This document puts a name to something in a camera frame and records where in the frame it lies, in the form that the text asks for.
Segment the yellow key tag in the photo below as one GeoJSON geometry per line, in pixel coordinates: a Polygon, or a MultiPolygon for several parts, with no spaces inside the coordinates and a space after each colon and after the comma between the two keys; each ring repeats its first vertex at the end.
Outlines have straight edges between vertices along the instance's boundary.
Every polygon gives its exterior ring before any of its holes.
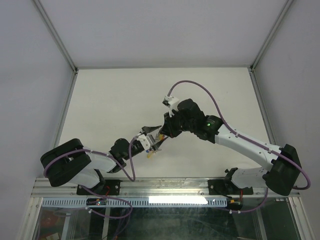
{"type": "Polygon", "coordinates": [[[149,151],[148,153],[147,153],[147,158],[148,159],[151,159],[154,155],[156,154],[156,152],[155,151],[149,151]]]}

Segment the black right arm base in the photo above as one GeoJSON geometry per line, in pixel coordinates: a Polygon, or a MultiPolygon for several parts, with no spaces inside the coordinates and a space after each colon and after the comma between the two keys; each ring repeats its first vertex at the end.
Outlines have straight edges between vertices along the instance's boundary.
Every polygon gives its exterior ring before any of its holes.
{"type": "Polygon", "coordinates": [[[241,190],[230,181],[223,179],[209,179],[207,181],[209,195],[221,195],[231,199],[232,195],[240,196],[241,190]]]}

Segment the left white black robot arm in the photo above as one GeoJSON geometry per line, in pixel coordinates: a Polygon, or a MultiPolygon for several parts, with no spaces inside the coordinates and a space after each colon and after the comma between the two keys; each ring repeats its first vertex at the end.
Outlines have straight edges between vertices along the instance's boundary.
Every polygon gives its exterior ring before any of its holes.
{"type": "Polygon", "coordinates": [[[125,169],[126,161],[130,161],[132,166],[134,156],[160,150],[168,138],[158,131],[160,128],[160,125],[144,126],[132,142],[119,138],[108,152],[91,150],[78,138],[73,138],[41,156],[43,175],[52,187],[74,183],[87,187],[93,194],[100,194],[105,188],[102,171],[117,173],[125,169]]]}

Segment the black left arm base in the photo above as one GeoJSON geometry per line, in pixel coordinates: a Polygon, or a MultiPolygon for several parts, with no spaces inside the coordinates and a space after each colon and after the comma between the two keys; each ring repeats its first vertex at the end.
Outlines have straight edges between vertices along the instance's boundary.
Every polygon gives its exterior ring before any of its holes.
{"type": "Polygon", "coordinates": [[[121,188],[120,179],[104,179],[103,183],[98,183],[95,187],[90,188],[92,192],[103,196],[118,196],[121,188]]]}

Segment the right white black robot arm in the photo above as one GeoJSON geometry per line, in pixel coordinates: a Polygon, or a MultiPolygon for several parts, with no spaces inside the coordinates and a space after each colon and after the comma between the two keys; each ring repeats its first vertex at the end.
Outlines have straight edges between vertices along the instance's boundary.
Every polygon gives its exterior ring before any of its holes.
{"type": "Polygon", "coordinates": [[[230,148],[256,162],[258,168],[231,168],[226,172],[223,187],[230,194],[243,188],[268,187],[281,196],[288,196],[300,174],[301,163],[297,150],[286,144],[283,147],[269,144],[230,129],[215,115],[205,115],[192,100],[179,101],[165,96],[162,103],[169,108],[164,114],[160,132],[175,138],[190,132],[199,139],[230,148]]]}

